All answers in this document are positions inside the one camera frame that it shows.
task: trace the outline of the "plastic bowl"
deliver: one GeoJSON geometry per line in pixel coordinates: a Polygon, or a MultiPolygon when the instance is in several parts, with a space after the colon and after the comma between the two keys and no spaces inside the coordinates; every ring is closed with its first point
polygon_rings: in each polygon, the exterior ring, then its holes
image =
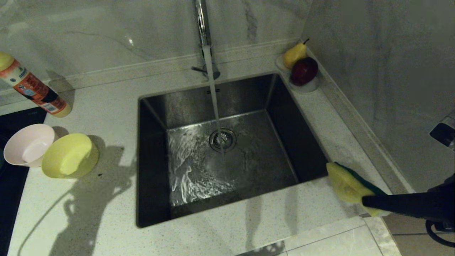
{"type": "Polygon", "coordinates": [[[32,124],[16,132],[8,140],[3,156],[13,165],[39,167],[44,153],[57,139],[57,134],[49,125],[32,124]]]}
{"type": "Polygon", "coordinates": [[[72,133],[52,144],[44,154],[41,169],[51,178],[79,178],[93,169],[98,156],[98,149],[87,135],[72,133]]]}

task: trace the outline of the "faucet lever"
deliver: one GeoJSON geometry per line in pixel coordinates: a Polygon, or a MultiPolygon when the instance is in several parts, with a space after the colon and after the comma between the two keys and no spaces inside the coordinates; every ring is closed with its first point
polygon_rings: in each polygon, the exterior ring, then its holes
{"type": "MultiPolygon", "coordinates": [[[[197,72],[201,72],[205,77],[207,77],[207,67],[206,67],[206,65],[204,65],[202,68],[200,68],[200,67],[191,67],[191,69],[194,70],[194,71],[197,71],[197,72]]],[[[215,64],[213,64],[212,69],[213,69],[213,79],[215,80],[218,77],[220,77],[221,72],[218,70],[218,68],[217,68],[217,66],[215,64]]]]}
{"type": "Polygon", "coordinates": [[[205,70],[205,69],[201,69],[199,67],[191,67],[191,69],[194,70],[194,71],[205,73],[207,75],[207,70],[205,70]]]}

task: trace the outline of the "stainless steel sink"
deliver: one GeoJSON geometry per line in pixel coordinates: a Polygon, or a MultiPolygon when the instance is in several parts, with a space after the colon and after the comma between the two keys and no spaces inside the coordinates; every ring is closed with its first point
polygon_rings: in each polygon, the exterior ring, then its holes
{"type": "Polygon", "coordinates": [[[145,227],[327,175],[279,75],[139,101],[137,225],[145,227]]]}

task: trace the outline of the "marble backsplash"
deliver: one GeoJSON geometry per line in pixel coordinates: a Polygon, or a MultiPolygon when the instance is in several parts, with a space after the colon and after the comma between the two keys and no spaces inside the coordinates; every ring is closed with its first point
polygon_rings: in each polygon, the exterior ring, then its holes
{"type": "MultiPolygon", "coordinates": [[[[310,4],[207,0],[213,48],[299,37],[310,4]]],[[[0,17],[0,51],[41,80],[199,54],[193,1],[0,0],[0,17]]]]}
{"type": "Polygon", "coordinates": [[[418,192],[455,171],[428,135],[454,108],[454,13],[453,1],[315,0],[302,34],[418,192]]]}

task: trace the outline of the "floor tile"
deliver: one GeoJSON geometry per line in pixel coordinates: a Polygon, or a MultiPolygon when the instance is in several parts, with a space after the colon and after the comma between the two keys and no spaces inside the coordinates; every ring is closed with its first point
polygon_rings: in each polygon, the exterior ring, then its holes
{"type": "Polygon", "coordinates": [[[287,256],[284,242],[280,241],[237,256],[287,256]]]}
{"type": "Polygon", "coordinates": [[[384,256],[401,256],[398,246],[395,243],[389,229],[381,217],[364,218],[367,227],[370,229],[376,244],[384,256]]]}
{"type": "Polygon", "coordinates": [[[382,256],[366,225],[288,251],[288,256],[382,256]]]}
{"type": "Polygon", "coordinates": [[[383,218],[392,234],[426,233],[425,220],[392,213],[383,218]]]}
{"type": "MultiPolygon", "coordinates": [[[[438,234],[442,239],[454,241],[455,234],[438,234]]],[[[429,235],[395,236],[403,256],[453,256],[455,248],[435,242],[429,235]]]]}
{"type": "Polygon", "coordinates": [[[365,222],[358,216],[346,220],[336,221],[285,239],[284,242],[286,243],[286,250],[290,251],[294,248],[322,240],[329,236],[334,236],[362,225],[365,225],[365,222]]]}

